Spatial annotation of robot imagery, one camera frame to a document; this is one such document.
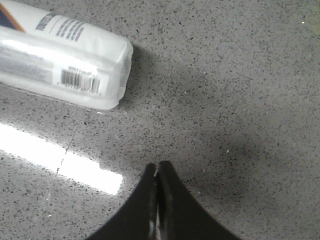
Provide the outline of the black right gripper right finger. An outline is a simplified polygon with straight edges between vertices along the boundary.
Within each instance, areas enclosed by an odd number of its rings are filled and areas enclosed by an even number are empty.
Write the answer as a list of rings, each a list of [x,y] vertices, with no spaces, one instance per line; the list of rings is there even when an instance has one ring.
[[[159,163],[157,183],[162,240],[239,239],[195,200],[170,161]]]

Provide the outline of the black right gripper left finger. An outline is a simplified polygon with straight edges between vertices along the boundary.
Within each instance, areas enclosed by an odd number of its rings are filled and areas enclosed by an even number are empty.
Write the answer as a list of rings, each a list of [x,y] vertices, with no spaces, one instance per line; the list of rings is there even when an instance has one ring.
[[[154,240],[157,220],[156,165],[146,165],[127,201],[89,240]]]

